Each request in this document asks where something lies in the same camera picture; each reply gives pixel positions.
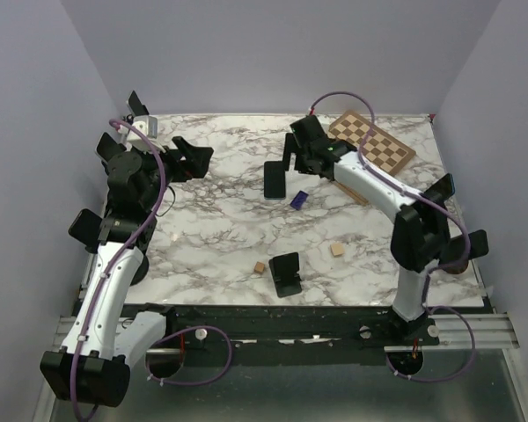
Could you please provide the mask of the black phone blue edge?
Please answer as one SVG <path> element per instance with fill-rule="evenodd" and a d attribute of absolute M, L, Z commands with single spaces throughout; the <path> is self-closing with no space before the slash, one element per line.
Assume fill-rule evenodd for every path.
<path fill-rule="evenodd" d="M 283 200 L 286 198 L 286 178 L 282 161 L 264 163 L 264 198 Z"/>

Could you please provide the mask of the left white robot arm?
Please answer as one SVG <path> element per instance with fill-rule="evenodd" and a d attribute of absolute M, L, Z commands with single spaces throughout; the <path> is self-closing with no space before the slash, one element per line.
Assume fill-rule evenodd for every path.
<path fill-rule="evenodd" d="M 170 346 L 178 327 L 163 305 L 144 305 L 120 332 L 128 289 L 149 271 L 146 257 L 154 234 L 160 196 L 171 183 L 204 178 L 214 154 L 180 136 L 175 147 L 126 148 L 109 134 L 96 152 L 107 174 L 106 211 L 83 209 L 69 233 L 94 255 L 89 287 L 76 320 L 59 351 L 47 351 L 40 371 L 60 400 L 118 406 L 125 397 L 131 370 L 155 344 Z"/>

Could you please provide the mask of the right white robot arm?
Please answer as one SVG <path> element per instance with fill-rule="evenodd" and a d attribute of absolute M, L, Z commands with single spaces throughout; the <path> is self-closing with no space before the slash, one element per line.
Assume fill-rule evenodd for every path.
<path fill-rule="evenodd" d="M 427 318 L 429 277 L 451 240 L 445 197 L 421 192 L 377 169 L 362 145 L 329 137 L 312 114 L 290 124 L 284 154 L 296 156 L 297 171 L 357 191 L 392 223 L 390 251 L 399 275 L 387 333 L 397 344 L 409 343 Z"/>

